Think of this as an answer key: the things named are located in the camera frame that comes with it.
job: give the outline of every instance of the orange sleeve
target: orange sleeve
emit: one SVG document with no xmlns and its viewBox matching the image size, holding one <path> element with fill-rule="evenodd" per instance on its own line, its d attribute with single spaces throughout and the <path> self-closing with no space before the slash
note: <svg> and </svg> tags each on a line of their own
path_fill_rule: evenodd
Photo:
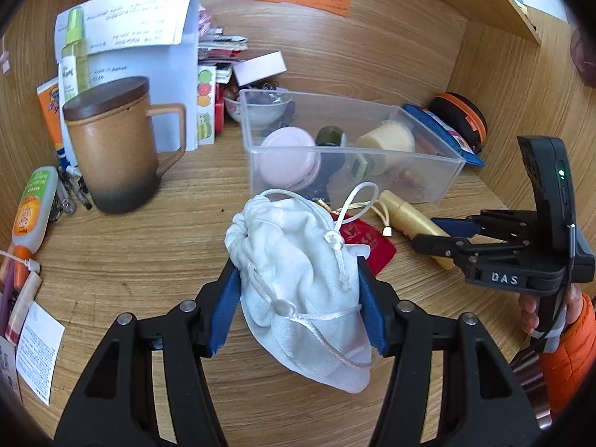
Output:
<svg viewBox="0 0 596 447">
<path fill-rule="evenodd" d="M 596 316 L 592 301 L 582 295 L 582 315 L 561 335 L 559 348 L 540 354 L 552 418 L 571 400 L 596 359 Z"/>
</svg>

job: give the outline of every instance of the wooden mug lid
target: wooden mug lid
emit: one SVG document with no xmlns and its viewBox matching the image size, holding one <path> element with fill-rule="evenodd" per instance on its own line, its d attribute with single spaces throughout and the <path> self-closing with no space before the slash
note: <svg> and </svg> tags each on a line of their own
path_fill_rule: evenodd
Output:
<svg viewBox="0 0 596 447">
<path fill-rule="evenodd" d="M 118 109 L 149 92 L 147 77 L 125 77 L 100 84 L 69 100 L 62 110 L 65 121 L 80 121 Z"/>
</svg>

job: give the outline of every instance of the pink box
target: pink box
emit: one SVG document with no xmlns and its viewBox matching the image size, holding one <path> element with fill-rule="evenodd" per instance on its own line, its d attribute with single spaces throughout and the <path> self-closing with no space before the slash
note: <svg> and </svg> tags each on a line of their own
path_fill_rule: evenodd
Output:
<svg viewBox="0 0 596 447">
<path fill-rule="evenodd" d="M 234 65 L 234 75 L 240 87 L 276 76 L 286 70 L 281 52 L 268 53 Z"/>
</svg>

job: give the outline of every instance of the blue pouch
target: blue pouch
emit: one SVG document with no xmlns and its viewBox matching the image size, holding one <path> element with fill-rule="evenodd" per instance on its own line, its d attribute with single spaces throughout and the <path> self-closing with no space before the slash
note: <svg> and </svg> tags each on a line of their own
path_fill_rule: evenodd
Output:
<svg viewBox="0 0 596 447">
<path fill-rule="evenodd" d="M 450 147 L 452 147 L 462 158 L 466 160 L 467 164 L 473 166 L 484 166 L 482 161 L 469 147 L 466 140 L 448 124 L 445 124 L 441 119 L 435 116 L 432 112 L 422 107 L 413 104 L 404 104 L 403 110 L 418 119 L 422 124 L 429 128 L 433 133 L 443 139 Z"/>
</svg>

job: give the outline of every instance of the hand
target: hand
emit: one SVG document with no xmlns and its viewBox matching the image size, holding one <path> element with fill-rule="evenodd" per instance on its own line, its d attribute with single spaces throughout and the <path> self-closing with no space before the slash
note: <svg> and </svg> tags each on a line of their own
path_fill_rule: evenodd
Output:
<svg viewBox="0 0 596 447">
<path fill-rule="evenodd" d="M 539 319 L 536 314 L 538 301 L 532 295 L 520 294 L 518 301 L 521 307 L 521 328 L 524 332 L 531 334 L 538 327 Z M 573 324 L 582 315 L 583 298 L 582 289 L 572 284 L 567 292 L 567 317 L 565 324 Z"/>
</svg>

